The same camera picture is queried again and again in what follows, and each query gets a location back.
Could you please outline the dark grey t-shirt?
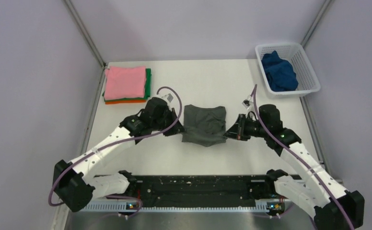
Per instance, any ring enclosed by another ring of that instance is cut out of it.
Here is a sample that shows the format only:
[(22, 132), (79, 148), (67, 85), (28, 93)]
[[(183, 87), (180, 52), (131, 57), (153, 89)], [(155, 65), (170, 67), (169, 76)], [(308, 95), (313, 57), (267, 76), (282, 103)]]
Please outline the dark grey t-shirt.
[(186, 105), (184, 108), (185, 132), (182, 134), (182, 142), (204, 147), (225, 143), (227, 140), (224, 136), (226, 114), (224, 106), (201, 108), (191, 104)]

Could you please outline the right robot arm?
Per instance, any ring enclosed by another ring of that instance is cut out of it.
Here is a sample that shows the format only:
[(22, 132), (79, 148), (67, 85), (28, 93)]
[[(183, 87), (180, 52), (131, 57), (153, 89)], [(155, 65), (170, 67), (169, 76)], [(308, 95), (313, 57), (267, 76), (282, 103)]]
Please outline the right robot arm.
[(337, 182), (317, 161), (291, 129), (285, 128), (273, 104), (254, 107), (245, 100), (247, 114), (239, 114), (224, 134), (228, 139), (263, 138), (267, 146), (301, 177), (298, 183), (283, 170), (269, 170), (264, 192), (281, 195), (305, 211), (319, 230), (354, 230), (363, 225), (365, 199)]

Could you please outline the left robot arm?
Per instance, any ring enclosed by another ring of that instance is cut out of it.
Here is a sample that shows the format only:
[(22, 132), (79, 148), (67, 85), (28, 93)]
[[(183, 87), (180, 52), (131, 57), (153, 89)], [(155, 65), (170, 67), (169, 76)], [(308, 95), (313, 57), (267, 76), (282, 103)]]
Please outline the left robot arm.
[(60, 160), (53, 172), (52, 192), (70, 211), (78, 212), (91, 200), (112, 194), (131, 198), (136, 193), (134, 179), (126, 171), (102, 175), (101, 171), (125, 150), (141, 140), (159, 134), (172, 136), (184, 131), (172, 95), (152, 97), (145, 108), (123, 119), (100, 143), (69, 162)]

